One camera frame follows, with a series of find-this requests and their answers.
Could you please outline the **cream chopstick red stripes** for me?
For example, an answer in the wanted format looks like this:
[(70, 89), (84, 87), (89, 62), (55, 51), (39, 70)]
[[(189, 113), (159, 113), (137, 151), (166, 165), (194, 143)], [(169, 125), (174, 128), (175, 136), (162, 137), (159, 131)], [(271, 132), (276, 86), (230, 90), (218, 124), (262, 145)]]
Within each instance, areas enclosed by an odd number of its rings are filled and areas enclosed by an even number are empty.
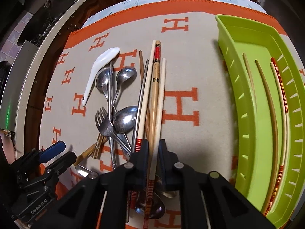
[(159, 96), (158, 96), (156, 126), (154, 131), (155, 134), (153, 141), (153, 156), (152, 156), (152, 162), (150, 165), (149, 172), (147, 171), (148, 179), (146, 186), (146, 206), (145, 206), (143, 228), (148, 228), (150, 209), (152, 207), (152, 202), (153, 202), (153, 187), (155, 183), (155, 175), (156, 175), (157, 160), (158, 160), (158, 146), (160, 141), (161, 124), (162, 124), (165, 77), (166, 77), (166, 58), (163, 58), (161, 64), (161, 74), (159, 78)]
[(137, 139), (136, 139), (135, 152), (138, 152), (141, 149), (141, 143), (144, 138), (146, 111), (147, 111), (147, 106), (148, 106), (148, 101), (149, 101), (149, 91), (150, 91), (150, 84), (151, 84), (152, 71), (153, 71), (153, 57), (154, 57), (154, 51), (155, 51), (155, 44), (156, 44), (156, 40), (153, 40), (152, 49), (151, 49), (150, 58), (149, 58), (149, 66), (148, 66), (146, 83), (145, 83), (145, 90), (144, 90), (143, 103), (142, 103), (142, 108), (141, 108), (139, 129), (138, 129)]

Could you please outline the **light tan wooden chopstick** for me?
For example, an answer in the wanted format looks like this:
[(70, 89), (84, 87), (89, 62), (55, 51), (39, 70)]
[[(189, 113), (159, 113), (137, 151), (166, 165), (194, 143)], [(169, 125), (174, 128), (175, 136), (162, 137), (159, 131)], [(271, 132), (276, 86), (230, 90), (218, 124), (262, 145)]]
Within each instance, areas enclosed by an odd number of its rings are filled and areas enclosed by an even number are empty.
[(243, 53), (242, 56), (243, 56), (243, 61), (244, 61), (244, 64), (245, 64), (245, 67), (247, 69), (247, 73), (248, 73), (248, 76), (249, 76), (249, 80), (250, 80), (250, 84), (251, 84), (251, 88), (252, 88), (252, 93), (253, 93), (253, 97), (254, 97), (254, 104), (256, 105), (256, 94), (255, 94), (255, 87), (254, 87), (251, 68), (250, 68), (250, 65), (249, 65), (246, 54)]

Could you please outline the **steel spoon under gripper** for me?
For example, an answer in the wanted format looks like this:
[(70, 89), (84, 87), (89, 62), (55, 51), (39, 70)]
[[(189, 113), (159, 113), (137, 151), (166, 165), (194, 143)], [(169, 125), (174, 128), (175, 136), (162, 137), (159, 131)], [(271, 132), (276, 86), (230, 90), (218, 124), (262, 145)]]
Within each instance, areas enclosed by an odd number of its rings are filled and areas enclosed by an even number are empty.
[[(164, 198), (174, 198), (176, 196), (175, 191), (157, 191), (153, 193), (153, 201), (152, 201), (152, 207), (150, 209), (150, 218), (151, 219), (160, 219), (161, 217), (164, 216), (166, 212), (166, 208), (164, 205), (164, 202), (162, 201), (162, 197)], [(136, 205), (135, 205), (135, 211), (138, 214), (141, 214), (144, 216), (145, 214), (145, 206), (146, 206), (146, 190), (142, 190), (138, 198), (136, 200)]]

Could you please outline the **steel spoon near fork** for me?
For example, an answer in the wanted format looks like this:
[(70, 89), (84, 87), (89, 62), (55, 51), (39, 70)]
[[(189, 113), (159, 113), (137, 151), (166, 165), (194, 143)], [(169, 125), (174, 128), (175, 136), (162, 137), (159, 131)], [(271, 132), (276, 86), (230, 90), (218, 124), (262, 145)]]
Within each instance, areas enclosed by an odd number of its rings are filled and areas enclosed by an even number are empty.
[(117, 111), (113, 116), (114, 128), (117, 136), (126, 143), (131, 151), (131, 145), (127, 133), (134, 129), (136, 123), (137, 106), (128, 106)]

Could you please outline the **steel fork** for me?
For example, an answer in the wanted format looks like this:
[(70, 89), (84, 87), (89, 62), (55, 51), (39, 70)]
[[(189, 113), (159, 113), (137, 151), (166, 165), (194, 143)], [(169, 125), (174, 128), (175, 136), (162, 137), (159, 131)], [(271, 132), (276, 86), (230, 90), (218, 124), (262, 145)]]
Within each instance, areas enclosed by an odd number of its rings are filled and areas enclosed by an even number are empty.
[(97, 126), (98, 131), (103, 136), (107, 136), (112, 138), (114, 141), (119, 143), (122, 149), (124, 149), (125, 158), (129, 160), (131, 155), (131, 150), (127, 147), (127, 145), (117, 136), (117, 134), (114, 132), (113, 125), (109, 118), (105, 116), (102, 112), (102, 109), (99, 109), (97, 113), (95, 114), (95, 123)]

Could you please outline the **large steel spoon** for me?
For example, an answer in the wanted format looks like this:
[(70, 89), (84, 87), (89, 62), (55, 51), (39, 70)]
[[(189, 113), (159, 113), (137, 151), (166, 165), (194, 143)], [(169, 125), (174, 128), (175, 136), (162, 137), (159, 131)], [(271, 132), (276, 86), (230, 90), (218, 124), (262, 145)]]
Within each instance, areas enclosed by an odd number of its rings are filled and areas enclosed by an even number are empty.
[[(95, 81), (96, 88), (98, 88), (99, 91), (104, 93), (106, 100), (108, 100), (109, 74), (111, 74), (111, 73), (112, 73), (112, 71), (110, 68), (104, 68), (99, 71), (99, 73), (96, 77), (96, 81)], [(114, 113), (117, 112), (115, 105), (113, 105), (113, 110), (114, 110)]]

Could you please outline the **small steel spoon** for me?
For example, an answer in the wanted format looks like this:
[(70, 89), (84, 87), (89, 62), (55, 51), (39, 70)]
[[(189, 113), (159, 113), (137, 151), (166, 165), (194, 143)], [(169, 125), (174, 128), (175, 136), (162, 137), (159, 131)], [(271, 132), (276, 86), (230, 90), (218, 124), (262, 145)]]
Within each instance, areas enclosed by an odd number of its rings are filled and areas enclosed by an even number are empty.
[(113, 98), (113, 105), (115, 105), (120, 89), (125, 83), (125, 81), (128, 81), (135, 75), (136, 75), (136, 69), (134, 67), (124, 67), (117, 73), (116, 75), (117, 88)]

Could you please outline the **orange beige H-pattern cloth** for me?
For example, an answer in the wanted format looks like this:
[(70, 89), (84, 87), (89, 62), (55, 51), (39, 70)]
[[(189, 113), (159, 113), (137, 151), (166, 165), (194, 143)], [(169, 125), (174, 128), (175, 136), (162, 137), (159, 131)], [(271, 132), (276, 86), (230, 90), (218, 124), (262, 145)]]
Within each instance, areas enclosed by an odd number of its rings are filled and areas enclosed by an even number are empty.
[(161, 56), (166, 58), (162, 138), (182, 162), (199, 172), (218, 171), (235, 185), (237, 112), (218, 44), (217, 15), (277, 22), (232, 4), (171, 0), (132, 7), (72, 32), (47, 88), (40, 148), (63, 141), (67, 150), (79, 155), (93, 145), (98, 136), (95, 113), (107, 106), (96, 88), (87, 104), (81, 104), (94, 61), (107, 49), (119, 47), (114, 70), (138, 68), (139, 51), (150, 58), (153, 40), (160, 40)]

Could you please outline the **red bamboo printed chopstick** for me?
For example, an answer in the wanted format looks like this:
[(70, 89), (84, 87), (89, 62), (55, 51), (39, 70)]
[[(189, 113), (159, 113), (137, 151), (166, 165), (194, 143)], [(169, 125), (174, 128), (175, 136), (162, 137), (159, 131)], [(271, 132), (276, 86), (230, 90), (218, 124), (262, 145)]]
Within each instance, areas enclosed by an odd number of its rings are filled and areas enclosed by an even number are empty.
[(153, 158), (153, 141), (156, 126), (157, 106), (159, 96), (159, 78), (160, 78), (160, 58), (161, 58), (161, 41), (157, 40), (153, 57), (152, 83), (151, 83), (151, 108), (150, 108), (150, 126), (149, 126), (149, 159), (148, 172)]

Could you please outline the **steel chopstick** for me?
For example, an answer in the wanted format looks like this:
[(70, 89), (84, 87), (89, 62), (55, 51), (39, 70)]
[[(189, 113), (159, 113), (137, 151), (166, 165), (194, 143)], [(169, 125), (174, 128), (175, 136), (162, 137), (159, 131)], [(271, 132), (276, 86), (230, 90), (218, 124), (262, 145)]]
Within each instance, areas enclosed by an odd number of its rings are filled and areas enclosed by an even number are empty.
[(138, 99), (138, 103), (137, 103), (136, 122), (134, 125), (134, 130), (133, 130), (133, 135), (132, 135), (132, 144), (131, 144), (131, 153), (132, 154), (136, 150), (136, 139), (137, 139), (137, 133), (138, 133), (139, 123), (140, 123), (141, 108), (142, 108), (142, 103), (143, 103), (143, 96), (144, 96), (148, 66), (149, 66), (149, 59), (146, 60), (143, 80), (142, 80), (141, 89), (140, 89), (140, 93), (139, 93), (139, 99)]

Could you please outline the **white ceramic soup spoon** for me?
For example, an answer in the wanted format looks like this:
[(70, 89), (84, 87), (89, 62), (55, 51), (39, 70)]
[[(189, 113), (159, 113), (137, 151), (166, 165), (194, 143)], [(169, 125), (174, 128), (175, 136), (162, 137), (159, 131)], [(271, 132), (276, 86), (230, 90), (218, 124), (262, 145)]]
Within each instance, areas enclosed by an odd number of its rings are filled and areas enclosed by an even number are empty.
[(119, 47), (113, 47), (113, 48), (109, 48), (106, 51), (104, 51), (93, 63), (92, 68), (91, 68), (91, 72), (87, 81), (87, 85), (83, 94), (83, 98), (82, 98), (82, 106), (85, 106), (90, 92), (91, 92), (91, 88), (94, 84), (94, 80), (95, 77), (97, 76), (98, 72), (100, 69), (102, 69), (105, 65), (107, 65), (109, 62), (111, 62), (120, 52), (120, 48)]

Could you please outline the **green plastic utensil tray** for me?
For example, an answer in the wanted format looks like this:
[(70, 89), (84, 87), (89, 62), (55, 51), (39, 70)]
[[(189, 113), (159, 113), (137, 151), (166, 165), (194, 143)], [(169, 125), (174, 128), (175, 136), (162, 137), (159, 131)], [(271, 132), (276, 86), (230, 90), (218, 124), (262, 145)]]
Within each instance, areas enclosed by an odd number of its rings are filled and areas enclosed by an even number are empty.
[[(290, 119), (290, 139), (282, 186), (265, 215), (277, 228), (291, 218), (304, 188), (304, 75), (291, 40), (272, 18), (265, 23), (217, 15), (218, 44), (229, 71), (238, 125), (235, 187), (264, 215), (281, 158), (282, 111), (271, 68), (274, 57), (282, 77)], [(242, 54), (251, 68), (256, 105)]]

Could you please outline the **red patterned chopstick in tray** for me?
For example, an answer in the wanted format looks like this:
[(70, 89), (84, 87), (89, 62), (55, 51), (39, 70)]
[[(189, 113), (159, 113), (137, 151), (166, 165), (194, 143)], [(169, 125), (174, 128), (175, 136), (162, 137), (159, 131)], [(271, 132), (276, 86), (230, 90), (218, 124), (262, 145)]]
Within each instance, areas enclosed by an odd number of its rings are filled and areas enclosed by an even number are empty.
[(284, 102), (285, 112), (288, 113), (288, 105), (287, 105), (286, 93), (285, 93), (285, 90), (284, 90), (283, 81), (282, 81), (282, 78), (281, 78), (279, 69), (278, 69), (278, 67), (277, 67), (277, 62), (276, 62), (276, 60), (275, 60), (274, 57), (271, 58), (271, 62), (272, 62), (272, 64), (274, 65), (275, 72), (276, 72), (276, 74), (277, 74), (278, 81), (279, 81), (279, 84), (280, 84), (281, 93), (282, 93), (283, 102)]

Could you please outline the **gold handled utensil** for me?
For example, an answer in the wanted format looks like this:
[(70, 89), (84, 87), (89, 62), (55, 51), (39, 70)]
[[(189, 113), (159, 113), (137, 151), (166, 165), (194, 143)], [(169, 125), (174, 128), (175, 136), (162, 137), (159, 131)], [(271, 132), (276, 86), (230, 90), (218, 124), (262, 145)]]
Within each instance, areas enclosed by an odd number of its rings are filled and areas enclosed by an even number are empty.
[(107, 137), (102, 136), (101, 134), (99, 134), (96, 142), (92, 146), (87, 148), (87, 150), (85, 150), (83, 153), (81, 153), (76, 158), (76, 161), (74, 162), (73, 165), (77, 166), (80, 162), (82, 162), (84, 159), (86, 159), (87, 157), (89, 157), (91, 155), (93, 155), (93, 158), (97, 158), (100, 146), (102, 144), (104, 144), (107, 140), (108, 140)]

